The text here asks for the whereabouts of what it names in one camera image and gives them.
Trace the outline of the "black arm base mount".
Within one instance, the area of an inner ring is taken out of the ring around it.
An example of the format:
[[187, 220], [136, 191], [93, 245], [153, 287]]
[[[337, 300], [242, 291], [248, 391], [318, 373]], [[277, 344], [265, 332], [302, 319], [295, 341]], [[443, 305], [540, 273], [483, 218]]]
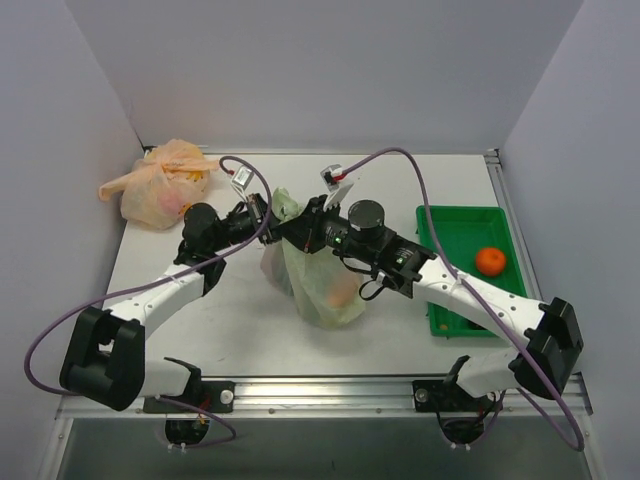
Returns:
[[474, 398], [457, 385], [462, 366], [470, 359], [459, 357], [445, 376], [412, 381], [414, 409], [421, 413], [485, 414], [495, 409], [494, 394]]

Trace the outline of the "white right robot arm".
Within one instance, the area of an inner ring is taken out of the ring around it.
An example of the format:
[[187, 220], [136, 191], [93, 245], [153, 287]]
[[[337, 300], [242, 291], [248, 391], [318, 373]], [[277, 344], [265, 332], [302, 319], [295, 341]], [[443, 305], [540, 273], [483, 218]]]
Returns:
[[552, 400], [561, 395], [583, 349], [572, 305], [543, 303], [502, 290], [454, 267], [432, 250], [385, 225], [373, 200], [340, 207], [312, 198], [305, 207], [277, 206], [277, 231], [306, 254], [327, 249], [339, 259], [365, 264], [382, 288], [445, 308], [492, 331], [509, 347], [485, 356], [460, 357], [443, 385], [446, 402], [465, 409], [492, 391], [523, 388]]

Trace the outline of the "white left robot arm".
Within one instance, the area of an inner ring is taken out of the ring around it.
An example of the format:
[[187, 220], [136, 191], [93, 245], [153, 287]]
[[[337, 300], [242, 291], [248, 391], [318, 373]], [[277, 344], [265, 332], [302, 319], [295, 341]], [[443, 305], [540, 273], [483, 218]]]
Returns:
[[207, 203], [191, 206], [184, 215], [177, 256], [152, 288], [126, 294], [107, 309], [88, 307], [78, 315], [60, 372], [61, 386], [116, 411], [144, 397], [166, 397], [180, 411], [200, 405], [205, 396], [200, 369], [170, 357], [149, 360], [146, 342], [218, 284], [226, 267], [222, 250], [254, 238], [266, 241], [271, 213], [270, 201], [258, 194], [239, 202], [225, 218]]

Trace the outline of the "pale green plastic bag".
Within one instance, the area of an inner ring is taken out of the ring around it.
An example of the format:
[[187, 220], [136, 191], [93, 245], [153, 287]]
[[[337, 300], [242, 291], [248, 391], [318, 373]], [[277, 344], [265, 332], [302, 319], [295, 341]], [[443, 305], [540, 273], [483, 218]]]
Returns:
[[[281, 240], [264, 247], [260, 268], [271, 286], [294, 300], [299, 316], [316, 326], [341, 328], [365, 312], [365, 302], [359, 296], [363, 277], [349, 271], [328, 248], [305, 254]], [[358, 286], [357, 295], [344, 308], [330, 307], [329, 291], [346, 283]]]

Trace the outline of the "yellow orange lemon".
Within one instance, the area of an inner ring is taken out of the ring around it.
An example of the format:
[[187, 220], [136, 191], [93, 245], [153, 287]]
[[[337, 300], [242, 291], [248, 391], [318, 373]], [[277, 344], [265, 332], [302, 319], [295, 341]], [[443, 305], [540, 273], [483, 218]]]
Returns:
[[327, 295], [327, 303], [332, 308], [344, 308], [357, 295], [358, 286], [354, 283], [340, 284], [333, 287]]

